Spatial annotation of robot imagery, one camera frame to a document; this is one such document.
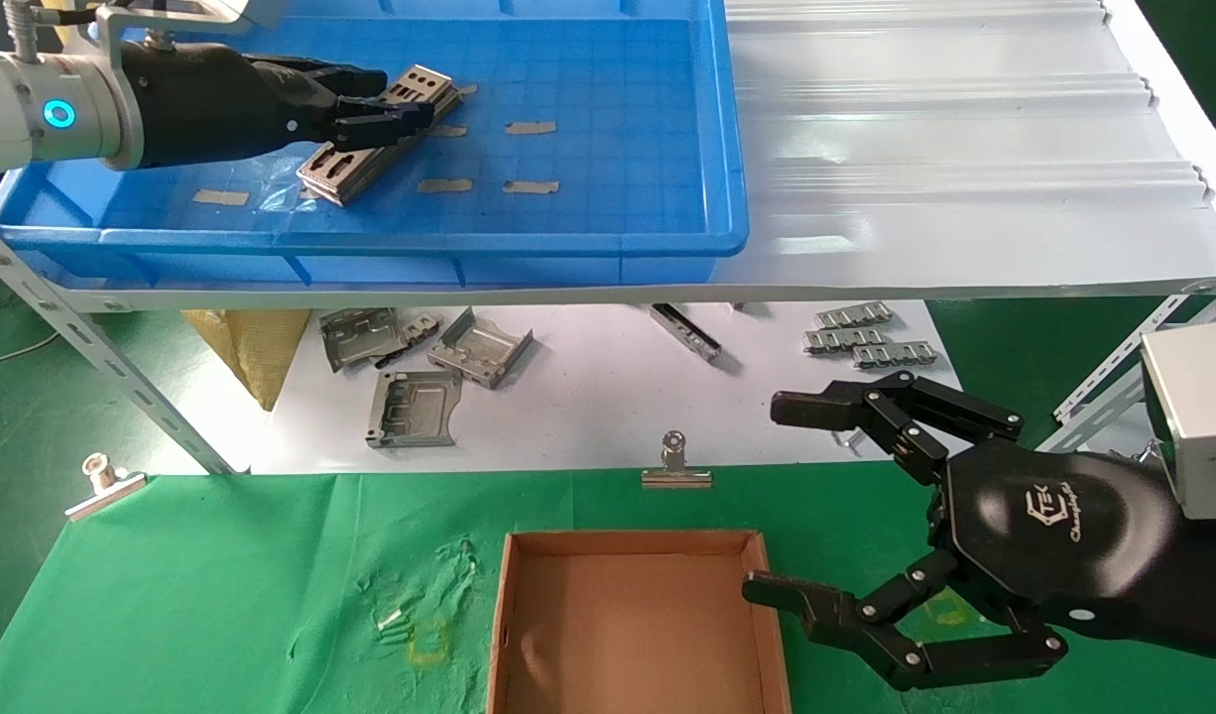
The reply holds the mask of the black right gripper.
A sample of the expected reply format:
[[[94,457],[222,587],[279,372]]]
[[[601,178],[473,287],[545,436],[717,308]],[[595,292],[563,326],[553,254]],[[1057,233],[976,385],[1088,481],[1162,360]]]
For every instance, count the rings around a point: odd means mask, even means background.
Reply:
[[[1147,581],[1183,519],[1155,470],[1102,452],[1025,450],[1014,443],[1021,415],[910,371],[778,392],[770,417],[858,429],[916,483],[940,485],[933,541],[952,552],[931,551],[863,598],[748,572],[741,596],[796,615],[809,642],[857,654],[910,691],[1043,676],[1069,651],[1045,624],[1093,639],[1145,631],[1155,611]],[[929,427],[980,444],[948,460]],[[899,622],[948,586],[1008,633],[935,643],[903,636]]]

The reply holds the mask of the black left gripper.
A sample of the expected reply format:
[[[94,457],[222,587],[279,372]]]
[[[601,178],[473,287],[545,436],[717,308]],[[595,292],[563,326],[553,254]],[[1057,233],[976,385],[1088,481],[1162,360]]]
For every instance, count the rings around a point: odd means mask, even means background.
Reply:
[[[389,148],[435,117],[429,101],[360,99],[389,88],[385,71],[327,60],[124,43],[122,69],[141,120],[133,169],[242,161],[294,142]]]

